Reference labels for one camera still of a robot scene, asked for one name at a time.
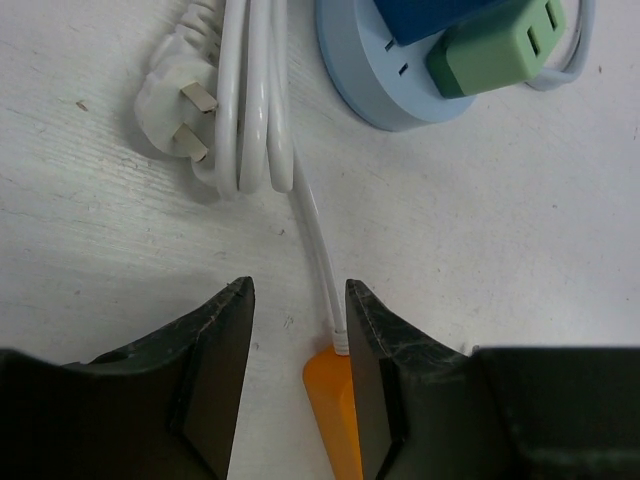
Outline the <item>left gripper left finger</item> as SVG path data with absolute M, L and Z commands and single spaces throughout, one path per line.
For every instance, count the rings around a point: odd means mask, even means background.
M 224 479 L 251 343 L 254 283 L 88 363 L 1 352 L 5 479 Z

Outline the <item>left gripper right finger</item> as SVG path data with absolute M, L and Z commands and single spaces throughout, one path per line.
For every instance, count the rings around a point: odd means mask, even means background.
M 635 479 L 639 352 L 491 347 L 459 353 L 345 286 L 368 479 Z

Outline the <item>orange power strip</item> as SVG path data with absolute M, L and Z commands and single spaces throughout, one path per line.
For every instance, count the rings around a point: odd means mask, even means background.
M 306 363 L 302 377 L 334 477 L 362 479 L 350 357 L 329 346 Z

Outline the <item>round light blue power strip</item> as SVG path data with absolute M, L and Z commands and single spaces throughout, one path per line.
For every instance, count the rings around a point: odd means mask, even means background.
M 559 67 L 549 68 L 546 62 L 534 79 L 523 83 L 550 91 L 575 81 L 588 58 L 595 12 L 595 2 L 579 2 L 572 51 Z M 446 122 L 463 114 L 480 95 L 443 97 L 426 67 L 428 53 L 455 26 L 401 46 L 374 1 L 319 1 L 316 26 L 336 90 L 357 115 L 378 129 L 405 131 Z

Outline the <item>green plug adapter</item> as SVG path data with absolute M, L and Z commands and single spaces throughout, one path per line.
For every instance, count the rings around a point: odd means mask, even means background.
M 505 1 L 448 29 L 425 63 L 447 99 L 534 79 L 566 27 L 559 1 Z

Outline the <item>blue cube socket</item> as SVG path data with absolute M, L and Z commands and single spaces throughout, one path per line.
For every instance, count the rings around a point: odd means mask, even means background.
M 467 21 L 502 0 L 374 0 L 393 39 L 401 46 Z

